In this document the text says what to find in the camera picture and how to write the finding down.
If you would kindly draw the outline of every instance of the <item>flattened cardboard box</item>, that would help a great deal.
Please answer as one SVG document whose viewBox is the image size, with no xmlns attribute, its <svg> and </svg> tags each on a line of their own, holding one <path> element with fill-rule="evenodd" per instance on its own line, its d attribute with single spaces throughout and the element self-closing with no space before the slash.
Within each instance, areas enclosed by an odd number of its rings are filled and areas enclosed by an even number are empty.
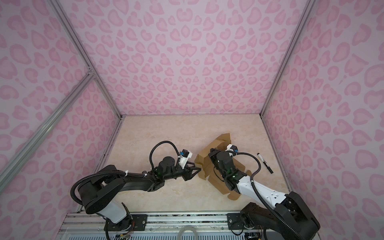
<svg viewBox="0 0 384 240">
<path fill-rule="evenodd" d="M 215 140 L 213 140 L 207 147 L 199 152 L 195 159 L 196 167 L 201 167 L 201 171 L 198 173 L 198 176 L 201 179 L 206 179 L 208 176 L 208 181 L 216 187 L 222 194 L 228 194 L 228 198 L 230 200 L 237 200 L 240 197 L 235 191 L 230 191 L 224 182 L 222 182 L 214 173 L 214 165 L 211 162 L 208 154 L 210 153 L 211 148 L 225 151 L 227 149 L 228 144 L 231 144 L 231 136 L 229 133 L 224 133 L 218 136 Z M 242 172 L 245 172 L 245 166 L 238 162 L 235 158 L 233 159 L 234 165 Z"/>
</svg>

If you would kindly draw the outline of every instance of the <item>beige marble tabletop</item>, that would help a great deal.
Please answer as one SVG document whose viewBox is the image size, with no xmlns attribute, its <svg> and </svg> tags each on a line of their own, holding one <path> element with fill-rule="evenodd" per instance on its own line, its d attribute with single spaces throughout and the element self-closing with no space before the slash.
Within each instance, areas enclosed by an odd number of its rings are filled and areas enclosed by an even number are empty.
<svg viewBox="0 0 384 240">
<path fill-rule="evenodd" d="M 191 151 L 194 161 L 201 149 L 227 132 L 231 134 L 232 144 L 240 152 L 253 155 L 261 153 L 274 171 L 270 174 L 262 164 L 261 171 L 254 179 L 276 191 L 288 193 L 263 123 L 257 114 L 127 116 L 106 165 L 114 164 L 117 169 L 129 172 L 150 171 L 149 153 L 163 140 L 173 142 L 179 151 Z M 175 150 L 169 144 L 163 144 L 155 150 L 152 157 L 154 165 L 158 166 L 165 156 L 176 157 Z M 236 159 L 247 170 L 253 172 L 257 169 L 257 163 L 249 156 L 239 155 Z M 125 203 L 131 212 L 241 210 L 249 202 L 255 202 L 245 195 L 232 201 L 198 176 L 186 182 L 182 178 L 167 180 L 165 186 L 155 192 L 120 192 L 115 200 Z"/>
</svg>

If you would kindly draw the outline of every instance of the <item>robotic arm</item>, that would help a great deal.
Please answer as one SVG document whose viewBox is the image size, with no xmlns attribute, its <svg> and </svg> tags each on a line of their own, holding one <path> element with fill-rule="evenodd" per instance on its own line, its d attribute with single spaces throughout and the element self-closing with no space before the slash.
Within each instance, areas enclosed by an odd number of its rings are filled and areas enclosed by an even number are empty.
<svg viewBox="0 0 384 240">
<path fill-rule="evenodd" d="M 177 162 L 172 157 L 165 157 L 158 167 L 152 162 L 153 151 L 162 143 L 171 144 L 177 153 Z M 247 176 L 237 169 L 232 157 L 248 155 L 256 160 L 258 169 Z M 78 204 L 85 207 L 87 214 L 98 214 L 106 219 L 107 239 L 108 230 L 132 230 L 134 222 L 123 203 L 117 203 L 113 198 L 118 192 L 127 190 L 156 191 L 164 186 L 165 180 L 182 177 L 185 181 L 192 179 L 201 168 L 188 160 L 192 153 L 183 149 L 178 152 L 175 145 L 169 141 L 157 144 L 149 155 L 152 170 L 141 174 L 120 171 L 114 165 L 108 165 L 95 174 L 91 174 L 77 181 L 71 188 L 71 197 Z M 236 146 L 229 145 L 226 151 L 211 149 L 209 158 L 220 172 L 229 190 L 247 195 L 262 203 L 266 209 L 255 203 L 249 203 L 241 210 L 242 225 L 252 229 L 257 225 L 270 228 L 282 234 L 286 240 L 310 240 L 320 229 L 308 206 L 295 192 L 284 194 L 270 189 L 256 181 L 253 177 L 260 171 L 261 164 L 251 154 L 239 152 Z M 75 195 L 78 188 L 80 199 Z"/>
</svg>

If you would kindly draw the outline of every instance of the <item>brown cardboard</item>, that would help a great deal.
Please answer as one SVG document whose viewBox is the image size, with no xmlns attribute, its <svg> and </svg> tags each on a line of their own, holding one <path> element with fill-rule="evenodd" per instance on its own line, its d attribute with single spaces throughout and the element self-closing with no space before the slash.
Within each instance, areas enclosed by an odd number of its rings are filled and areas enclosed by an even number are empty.
<svg viewBox="0 0 384 240">
<path fill-rule="evenodd" d="M 221 134 L 215 140 L 213 140 L 207 147 L 199 152 L 195 159 L 196 167 L 201 167 L 202 170 L 198 173 L 198 176 L 202 179 L 206 179 L 208 176 L 208 181 L 216 187 L 222 194 L 228 194 L 230 200 L 237 200 L 240 197 L 235 191 L 230 191 L 224 182 L 220 181 L 214 173 L 214 165 L 209 159 L 208 154 L 210 153 L 211 148 L 218 150 L 226 150 L 228 144 L 231 144 L 231 138 L 229 133 Z M 245 172 L 245 166 L 233 158 L 234 165 L 242 172 Z"/>
</svg>

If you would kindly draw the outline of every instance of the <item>pink wall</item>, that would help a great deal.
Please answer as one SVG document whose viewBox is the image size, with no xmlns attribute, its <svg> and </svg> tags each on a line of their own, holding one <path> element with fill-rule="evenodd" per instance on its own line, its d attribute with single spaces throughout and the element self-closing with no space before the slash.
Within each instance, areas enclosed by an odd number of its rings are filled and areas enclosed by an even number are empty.
<svg viewBox="0 0 384 240">
<path fill-rule="evenodd" d="M 322 0 L 266 122 L 323 240 L 384 238 L 384 3 Z"/>
<path fill-rule="evenodd" d="M 63 0 L 123 114 L 259 113 L 306 0 Z"/>
<path fill-rule="evenodd" d="M 65 215 L 77 207 L 71 186 L 93 173 L 116 121 L 91 82 L 0 195 L 0 239 L 55 237 Z"/>
<path fill-rule="evenodd" d="M 85 69 L 44 0 L 2 1 L 0 22 L 1 172 Z"/>
</svg>

